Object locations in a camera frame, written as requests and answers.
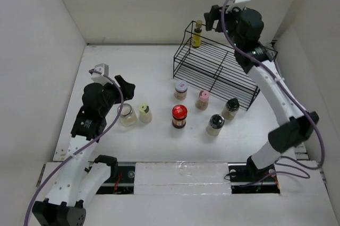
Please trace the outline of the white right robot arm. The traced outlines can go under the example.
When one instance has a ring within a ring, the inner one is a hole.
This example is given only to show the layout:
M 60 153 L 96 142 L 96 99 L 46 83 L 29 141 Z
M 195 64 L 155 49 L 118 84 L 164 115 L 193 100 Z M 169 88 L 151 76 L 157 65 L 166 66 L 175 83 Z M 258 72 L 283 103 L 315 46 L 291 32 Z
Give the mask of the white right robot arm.
M 231 11 L 214 5 L 204 14 L 206 31 L 217 21 L 217 32 L 223 32 L 235 50 L 235 58 L 245 74 L 259 87 L 271 106 L 278 128 L 268 133 L 268 140 L 246 161 L 245 174 L 252 181 L 267 178 L 270 167 L 288 149 L 319 134 L 316 112 L 308 112 L 296 101 L 281 79 L 272 55 L 259 42 L 264 28 L 261 14 L 253 9 L 238 7 Z

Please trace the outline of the red lid sauce jar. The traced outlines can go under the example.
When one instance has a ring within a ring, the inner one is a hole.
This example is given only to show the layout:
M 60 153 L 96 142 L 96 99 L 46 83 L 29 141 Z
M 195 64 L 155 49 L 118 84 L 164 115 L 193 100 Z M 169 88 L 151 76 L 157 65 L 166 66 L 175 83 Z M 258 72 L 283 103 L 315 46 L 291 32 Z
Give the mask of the red lid sauce jar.
M 188 110 L 184 105 L 175 105 L 172 109 L 172 125 L 177 128 L 181 129 L 184 128 L 186 125 L 186 118 L 188 115 Z

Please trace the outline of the yellow oil bottle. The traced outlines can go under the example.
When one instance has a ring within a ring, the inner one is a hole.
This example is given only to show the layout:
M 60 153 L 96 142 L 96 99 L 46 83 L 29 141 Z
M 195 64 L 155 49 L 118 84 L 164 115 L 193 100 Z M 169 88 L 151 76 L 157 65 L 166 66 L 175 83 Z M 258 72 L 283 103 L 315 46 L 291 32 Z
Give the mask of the yellow oil bottle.
M 195 23 L 195 28 L 192 36 L 192 47 L 193 48 L 198 48 L 201 43 L 201 32 L 202 32 L 202 21 L 197 20 Z

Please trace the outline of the black lid spice shaker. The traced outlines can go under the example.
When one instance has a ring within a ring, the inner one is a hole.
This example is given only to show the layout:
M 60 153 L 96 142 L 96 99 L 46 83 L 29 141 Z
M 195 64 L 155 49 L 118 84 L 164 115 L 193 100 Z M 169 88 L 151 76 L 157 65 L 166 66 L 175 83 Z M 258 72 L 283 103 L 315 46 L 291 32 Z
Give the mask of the black lid spice shaker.
M 209 120 L 206 131 L 211 136 L 217 136 L 219 135 L 224 124 L 225 124 L 224 117 L 220 114 L 214 114 L 211 116 Z

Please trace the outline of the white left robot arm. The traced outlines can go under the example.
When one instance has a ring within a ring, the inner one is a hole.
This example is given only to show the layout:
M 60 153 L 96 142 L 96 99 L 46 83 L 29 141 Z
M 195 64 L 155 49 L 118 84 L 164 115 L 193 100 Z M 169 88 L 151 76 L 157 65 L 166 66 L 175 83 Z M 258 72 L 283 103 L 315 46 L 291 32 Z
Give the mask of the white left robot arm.
M 89 159 L 100 139 L 113 127 L 107 125 L 106 116 L 114 104 L 118 113 L 124 101 L 134 97 L 135 85 L 120 75 L 113 79 L 98 74 L 103 83 L 93 82 L 83 89 L 82 106 L 71 130 L 70 144 L 64 161 L 46 177 L 37 192 L 57 175 L 53 186 L 43 201 L 32 198 L 28 213 L 32 213 L 40 225 L 83 225 L 86 207 L 105 181 L 118 181 L 121 174 L 117 158 L 99 155 L 92 165 Z

